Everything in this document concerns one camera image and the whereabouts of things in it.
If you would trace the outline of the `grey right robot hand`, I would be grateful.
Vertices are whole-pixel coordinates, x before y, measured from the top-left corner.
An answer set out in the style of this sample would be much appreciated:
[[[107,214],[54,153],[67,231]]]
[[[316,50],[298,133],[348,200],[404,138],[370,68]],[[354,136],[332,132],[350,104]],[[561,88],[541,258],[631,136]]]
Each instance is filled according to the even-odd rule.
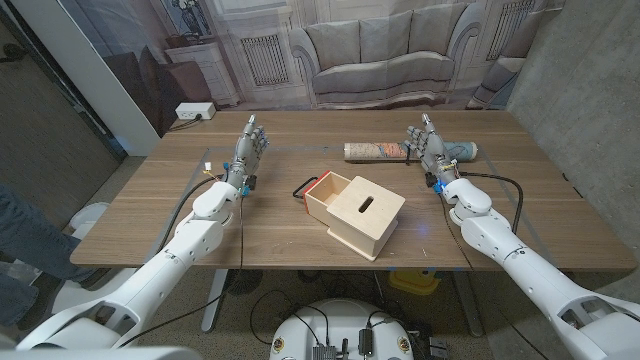
[[[409,126],[409,138],[404,144],[409,152],[420,160],[426,173],[446,186],[459,178],[456,166],[428,114],[423,113],[421,120],[424,128]]]

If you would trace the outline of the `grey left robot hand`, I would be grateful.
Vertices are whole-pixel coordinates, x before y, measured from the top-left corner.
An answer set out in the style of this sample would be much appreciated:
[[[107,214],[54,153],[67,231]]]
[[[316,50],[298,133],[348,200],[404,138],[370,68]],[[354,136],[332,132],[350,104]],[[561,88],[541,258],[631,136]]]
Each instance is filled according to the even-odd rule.
[[[268,145],[269,139],[264,128],[257,125],[256,115],[251,114],[236,143],[226,182],[242,188],[245,180],[256,173]]]

